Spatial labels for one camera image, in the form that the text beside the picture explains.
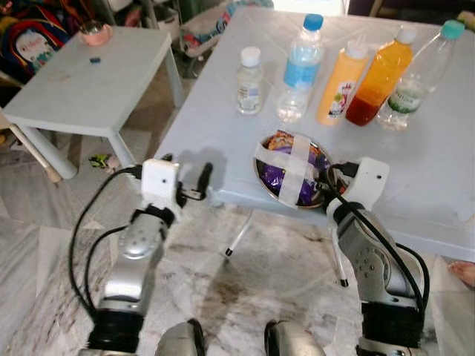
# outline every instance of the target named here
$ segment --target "white tape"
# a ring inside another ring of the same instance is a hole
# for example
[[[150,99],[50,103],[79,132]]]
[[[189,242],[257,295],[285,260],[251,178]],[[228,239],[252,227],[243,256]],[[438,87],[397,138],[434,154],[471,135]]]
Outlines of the white tape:
[[[313,179],[315,167],[308,162],[310,140],[298,134],[293,134],[293,137],[294,142],[290,154],[268,150],[259,143],[255,149],[254,157],[267,165],[285,170],[278,200],[291,208],[297,208],[296,204],[304,180]]]

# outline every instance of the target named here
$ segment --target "orange juice bottle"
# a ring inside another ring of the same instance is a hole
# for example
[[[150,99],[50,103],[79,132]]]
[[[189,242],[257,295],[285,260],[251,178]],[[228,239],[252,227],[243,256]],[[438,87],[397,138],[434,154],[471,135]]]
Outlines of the orange juice bottle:
[[[367,51],[365,44],[353,40],[340,50],[318,106],[317,120],[322,124],[334,125],[343,113],[368,62]]]
[[[378,50],[366,77],[347,110],[346,118],[365,126],[392,93],[397,80],[413,58],[410,44],[416,38],[414,27],[404,26],[396,38]]]

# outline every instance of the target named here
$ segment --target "marble floor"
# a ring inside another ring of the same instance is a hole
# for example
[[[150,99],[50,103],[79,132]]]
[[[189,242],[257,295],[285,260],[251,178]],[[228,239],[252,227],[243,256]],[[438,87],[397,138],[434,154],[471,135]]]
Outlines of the marble floor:
[[[172,122],[168,83],[160,68],[122,134],[138,160],[152,156]],[[107,177],[88,163],[112,153],[106,140],[52,134],[52,141],[79,167],[77,177],[54,185],[25,152],[0,152],[0,350],[4,355],[74,355],[92,324],[67,279],[71,228]],[[128,220],[138,197],[126,180],[98,200],[79,235],[78,269],[101,231]],[[258,213],[230,259],[224,251],[248,211],[190,202],[184,220],[170,230],[155,280],[154,296],[139,346],[153,355],[160,336],[196,317],[208,355],[264,355],[263,328],[271,319],[305,326],[328,356],[355,355],[361,334],[360,303],[350,266],[350,287],[337,283],[331,242],[324,228]],[[94,258],[97,299],[114,261],[116,237]],[[430,355],[475,355],[475,293],[449,275],[447,261],[425,255],[431,275],[424,347]]]

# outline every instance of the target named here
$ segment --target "white plastic table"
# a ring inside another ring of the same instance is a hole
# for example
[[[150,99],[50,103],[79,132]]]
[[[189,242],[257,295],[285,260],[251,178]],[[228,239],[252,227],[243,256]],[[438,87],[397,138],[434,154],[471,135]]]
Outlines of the white plastic table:
[[[174,104],[184,101],[170,35],[113,27],[111,40],[88,47],[74,36],[4,109],[50,164],[69,179],[76,168],[37,130],[107,137],[123,167],[135,164],[119,130],[165,59]],[[99,57],[93,64],[90,58]]]
[[[372,122],[360,128],[342,120],[324,126],[315,113],[338,51],[348,39],[367,35],[373,53],[390,41],[401,22],[363,17],[326,17],[322,34],[327,54],[318,72],[307,115],[294,125],[275,113],[286,52],[303,14],[261,8],[241,9],[193,87],[156,157],[173,153],[183,179],[194,184],[205,162],[214,164],[211,187],[218,201],[230,202],[324,225],[321,210],[296,211],[273,200],[252,167],[256,144],[276,129],[293,130],[320,142],[334,162],[369,156],[390,165],[382,197],[373,207],[394,238],[418,250],[475,261],[474,232],[474,34],[457,41],[450,67],[404,132]],[[416,24],[417,51],[438,26]],[[240,50],[258,46],[266,81],[263,110],[241,116],[236,110],[235,73]]]

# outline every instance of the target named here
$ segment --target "blue bottle cap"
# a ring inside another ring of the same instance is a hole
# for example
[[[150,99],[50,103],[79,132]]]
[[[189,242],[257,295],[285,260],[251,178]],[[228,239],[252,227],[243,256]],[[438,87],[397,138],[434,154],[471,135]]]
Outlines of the blue bottle cap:
[[[304,28],[308,31],[320,30],[323,23],[324,18],[322,15],[309,13],[307,16],[305,16]]]
[[[440,34],[447,39],[458,39],[464,30],[465,26],[463,23],[455,20],[448,20],[442,26]]]

